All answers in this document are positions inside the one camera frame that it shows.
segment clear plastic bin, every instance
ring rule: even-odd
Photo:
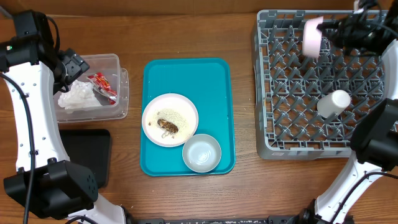
[[[125,118],[129,109],[129,77],[127,70],[120,67],[119,57],[115,54],[84,55],[81,57],[90,65],[90,69],[77,80],[88,82],[87,76],[101,72],[109,81],[111,88],[118,93],[116,103],[110,105],[107,97],[94,91],[95,97],[102,106],[66,110],[58,105],[58,99],[61,95],[58,92],[53,97],[58,123]]]

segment gray dish rack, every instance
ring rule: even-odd
[[[379,57],[344,56],[325,37],[317,59],[301,54],[307,20],[341,19],[352,11],[263,10],[253,30],[257,153],[263,159],[312,160],[349,157],[355,126],[382,101],[384,71]],[[378,20],[378,11],[368,19]],[[344,90],[351,105],[322,118],[320,98]]]

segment blue plastic tray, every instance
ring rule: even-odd
[[[228,64],[220,58],[170,59],[149,62],[144,70],[142,112],[165,93],[186,96],[196,106],[195,134],[209,134],[221,146],[221,161],[206,174],[226,174],[235,166],[235,133]],[[166,148],[151,142],[141,128],[141,169],[151,176],[203,175],[182,160],[182,147]]]

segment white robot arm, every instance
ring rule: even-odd
[[[89,66],[72,49],[58,51],[58,38],[53,47],[47,19],[34,11],[14,16],[17,37],[0,44],[0,72],[7,79],[18,137],[17,175],[4,179],[6,193],[25,206],[24,223],[29,211],[40,218],[131,223],[132,217],[126,210],[98,193],[92,171],[70,162],[63,147],[53,94],[68,91],[68,85]],[[35,153],[31,153],[32,142]]]
[[[351,138],[353,153],[339,176],[294,223],[343,223],[348,210],[365,190],[380,176],[389,175],[385,171],[397,165],[398,136],[390,129],[398,120],[398,34],[395,31],[398,27],[391,22],[397,17],[398,1],[392,3],[383,23],[380,17],[380,24],[367,21],[363,15],[377,5],[377,1],[356,1],[356,4],[353,15],[340,21],[323,22],[322,18],[308,21],[304,36],[318,34],[318,39],[304,37],[303,53],[310,57],[319,54],[322,32],[333,45],[344,47],[346,55],[352,49],[382,55],[384,101],[357,125]]]

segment white plate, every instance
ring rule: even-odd
[[[185,165],[195,172],[209,172],[221,160],[220,144],[208,134],[196,134],[185,143],[182,159]]]
[[[147,116],[150,116],[151,114],[155,113],[155,111],[162,110],[162,109],[176,109],[178,107],[186,107],[189,108],[187,113],[190,113],[190,116],[195,117],[194,121],[195,122],[195,128],[193,129],[191,135],[189,135],[188,138],[186,138],[183,141],[176,142],[174,144],[168,144],[166,142],[161,142],[156,140],[153,136],[151,136],[151,133],[148,131],[148,127],[146,124]],[[199,115],[198,115],[198,110],[195,107],[195,105],[185,96],[175,94],[175,93],[167,93],[160,95],[156,98],[154,98],[151,102],[148,103],[148,105],[145,107],[144,113],[142,114],[142,119],[141,119],[141,126],[142,129],[144,130],[145,135],[151,140],[153,143],[155,143],[158,146],[163,146],[163,147],[175,147],[179,146],[181,144],[184,144],[190,137],[195,134],[195,131],[197,131],[198,128],[198,123],[199,123]]]

